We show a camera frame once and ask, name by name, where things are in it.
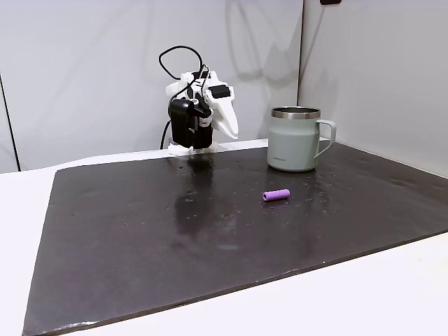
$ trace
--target white table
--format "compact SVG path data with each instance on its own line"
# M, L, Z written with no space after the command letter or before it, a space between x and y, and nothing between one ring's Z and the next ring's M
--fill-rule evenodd
M222 145L266 147L266 140ZM105 155L0 174L0 335L21 335L55 172L172 156ZM448 335L448 234L161 313L77 332L122 335Z

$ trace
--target purple battery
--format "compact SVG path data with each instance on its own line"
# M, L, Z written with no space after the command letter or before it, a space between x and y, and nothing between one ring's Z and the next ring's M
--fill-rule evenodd
M288 189L266 191L263 193L263 199L265 202L282 200L283 198L288 198L290 194Z

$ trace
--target dark gray mat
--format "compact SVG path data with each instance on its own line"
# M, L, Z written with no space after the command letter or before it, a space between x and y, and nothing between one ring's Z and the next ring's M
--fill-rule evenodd
M301 174L268 168L265 148L59 171L23 335L131 319L446 232L447 187L339 144ZM261 202L282 188L288 201Z

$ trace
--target white wall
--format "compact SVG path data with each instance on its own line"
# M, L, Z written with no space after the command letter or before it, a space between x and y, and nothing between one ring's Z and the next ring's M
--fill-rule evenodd
M334 120L339 142L448 176L448 1L322 10L304 1L299 103Z
M8 119L6 117L3 91L0 87L0 173L16 172L17 170L11 132L9 131Z
M234 86L239 139L266 137L269 109L296 102L301 13L302 0L0 0L23 169L158 148L172 82L158 55L176 44ZM165 60L174 74L198 67L188 52Z

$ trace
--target light green mug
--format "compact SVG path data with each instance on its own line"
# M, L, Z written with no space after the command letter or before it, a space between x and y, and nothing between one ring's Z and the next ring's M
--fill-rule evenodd
M336 124L322 120L321 110L301 106L272 109L269 125L267 163L286 172L314 169L317 157L336 140ZM330 144L319 152L320 124L331 128Z

